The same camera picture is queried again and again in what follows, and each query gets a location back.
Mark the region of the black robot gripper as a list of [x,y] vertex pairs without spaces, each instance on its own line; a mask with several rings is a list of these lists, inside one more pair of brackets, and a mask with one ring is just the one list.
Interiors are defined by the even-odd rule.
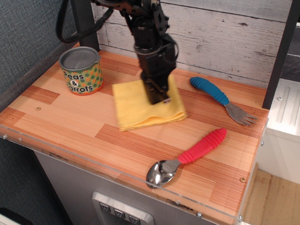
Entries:
[[134,46],[142,69],[140,75],[152,105],[168,102],[168,76],[176,68],[179,47],[169,34],[165,34],[150,49]]

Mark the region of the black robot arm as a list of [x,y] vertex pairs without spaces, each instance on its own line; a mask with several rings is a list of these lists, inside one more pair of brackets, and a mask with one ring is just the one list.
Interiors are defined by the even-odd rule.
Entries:
[[134,50],[142,69],[141,79],[151,104],[168,103],[168,76],[176,68],[179,48],[167,33],[169,18],[161,0],[91,0],[115,9],[125,18],[134,37]]

